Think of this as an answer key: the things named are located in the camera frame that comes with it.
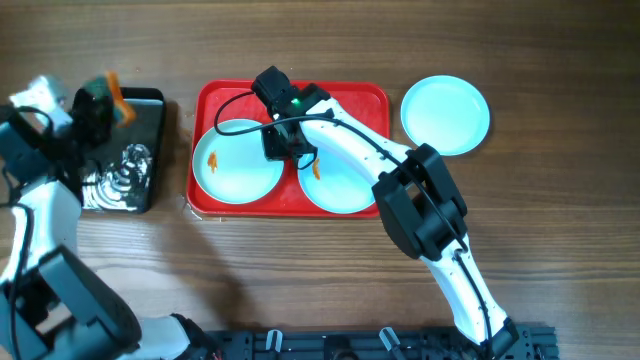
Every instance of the red tray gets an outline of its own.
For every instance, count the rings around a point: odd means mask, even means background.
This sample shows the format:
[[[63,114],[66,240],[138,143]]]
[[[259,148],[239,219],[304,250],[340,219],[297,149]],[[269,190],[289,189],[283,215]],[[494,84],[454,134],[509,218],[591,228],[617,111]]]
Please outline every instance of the red tray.
[[[303,88],[308,81],[293,81]],[[389,98],[377,85],[351,82],[315,82],[327,90],[332,97],[354,118],[358,119],[378,134],[389,137]],[[202,88],[196,105],[195,127],[191,156],[200,138],[213,127],[213,117],[222,103],[234,95],[251,88],[251,80],[215,80]],[[220,115],[220,122],[235,118],[245,118],[270,122],[264,105],[256,96],[247,96],[229,104]],[[320,209],[309,200],[300,188],[296,168],[287,161],[280,182],[263,198],[243,205],[230,205],[217,201],[198,186],[189,165],[187,178],[187,199],[191,206],[207,215],[241,216],[298,216],[334,218],[370,218],[379,214],[373,204],[354,214],[333,214]]]

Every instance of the plate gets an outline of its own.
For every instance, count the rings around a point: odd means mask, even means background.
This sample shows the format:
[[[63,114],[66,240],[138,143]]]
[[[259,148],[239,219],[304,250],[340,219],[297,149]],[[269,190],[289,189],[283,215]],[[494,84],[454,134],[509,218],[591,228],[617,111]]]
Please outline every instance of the plate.
[[[218,126],[222,131],[238,131],[258,125],[254,120],[234,119]],[[191,163],[200,188],[212,198],[233,205],[267,195],[284,170],[284,162],[267,161],[260,131],[221,136],[212,128],[196,145]]]
[[[400,117],[417,146],[441,155],[460,155],[482,142],[489,130],[489,106],[468,82],[448,75],[423,79],[402,100]]]
[[[299,166],[313,159],[307,154]],[[320,179],[316,178],[314,168]],[[298,170],[298,180],[304,194],[319,208],[334,214],[352,214],[373,205],[371,185],[338,156],[318,149],[315,166]]]

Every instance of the wooden surface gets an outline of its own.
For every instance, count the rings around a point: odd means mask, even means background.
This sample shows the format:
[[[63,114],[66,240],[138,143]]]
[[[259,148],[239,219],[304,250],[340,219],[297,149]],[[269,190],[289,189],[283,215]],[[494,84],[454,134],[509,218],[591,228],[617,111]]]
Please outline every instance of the wooden surface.
[[[640,358],[640,5],[636,1],[0,3],[0,98],[41,73],[105,69],[172,101],[160,194],[142,216],[83,214],[82,259],[142,316],[207,329],[452,324],[433,277],[380,221],[201,220],[185,203],[200,88],[275,64],[293,79],[475,84],[489,136],[446,162],[479,268],[518,322],[557,327],[563,359]],[[0,188],[0,196],[6,195]],[[0,255],[13,219],[0,213]]]

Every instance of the orange object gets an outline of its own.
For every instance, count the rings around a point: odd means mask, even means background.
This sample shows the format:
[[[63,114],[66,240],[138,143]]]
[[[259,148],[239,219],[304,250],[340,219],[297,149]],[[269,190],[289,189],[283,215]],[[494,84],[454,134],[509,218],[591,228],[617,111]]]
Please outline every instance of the orange object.
[[[131,123],[136,119],[136,112],[124,101],[124,98],[122,97],[122,92],[120,92],[120,83],[118,82],[118,75],[113,71],[107,71],[105,77],[107,78],[107,85],[109,86],[111,98],[113,99],[113,106],[122,114],[122,119],[118,123],[118,127],[131,125]]]
[[[320,169],[318,168],[318,164],[320,164],[320,159],[316,159],[313,162],[313,176],[316,177],[316,180],[320,180]]]
[[[209,165],[209,167],[211,168],[211,173],[215,173],[216,170],[218,169],[218,157],[216,156],[216,152],[212,152],[211,155],[209,155],[209,160],[207,161],[207,165]]]

